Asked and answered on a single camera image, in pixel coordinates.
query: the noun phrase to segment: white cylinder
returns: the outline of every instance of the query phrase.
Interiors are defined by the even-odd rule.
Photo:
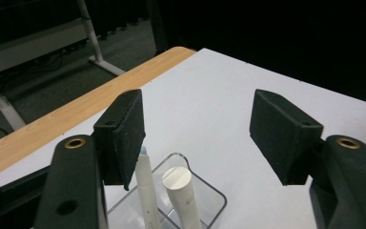
[[[173,167],[163,175],[162,184],[166,188],[182,228],[201,229],[190,170],[185,167]]]
[[[139,155],[135,166],[135,176],[141,200],[145,228],[160,229],[159,212],[153,186],[153,172],[150,158],[147,155]]]

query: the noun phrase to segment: brass screw hole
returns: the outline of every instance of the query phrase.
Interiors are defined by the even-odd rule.
[[[85,145],[86,140],[82,137],[78,137],[78,138],[74,138],[74,139],[70,139],[69,141],[67,141],[67,143],[65,143],[65,148],[67,149],[76,149],[79,148],[83,145]]]
[[[349,148],[349,149],[358,149],[360,148],[360,145],[358,144],[358,142],[350,139],[350,138],[346,138],[346,137],[340,137],[336,140],[337,144]]]

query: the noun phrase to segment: wooden table edge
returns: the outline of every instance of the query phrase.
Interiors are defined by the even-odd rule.
[[[195,51],[174,47],[0,139],[0,172],[103,111],[122,93],[157,78]]]

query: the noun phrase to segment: black curtain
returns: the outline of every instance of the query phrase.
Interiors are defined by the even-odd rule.
[[[145,0],[85,0],[97,34],[148,18]],[[80,17],[76,0],[0,0],[0,44]]]
[[[208,48],[366,101],[366,0],[149,2],[158,52]]]

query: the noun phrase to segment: clear plastic container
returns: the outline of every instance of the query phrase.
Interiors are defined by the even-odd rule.
[[[170,168],[183,166],[193,174],[193,189],[203,228],[216,228],[220,215],[227,205],[226,197],[212,185],[190,169],[189,161],[182,154],[174,153],[166,157],[152,170],[157,206],[162,229],[181,228],[177,213],[169,201],[166,189],[162,185],[162,176]],[[133,187],[108,212],[109,227],[145,229],[141,202],[137,187]]]

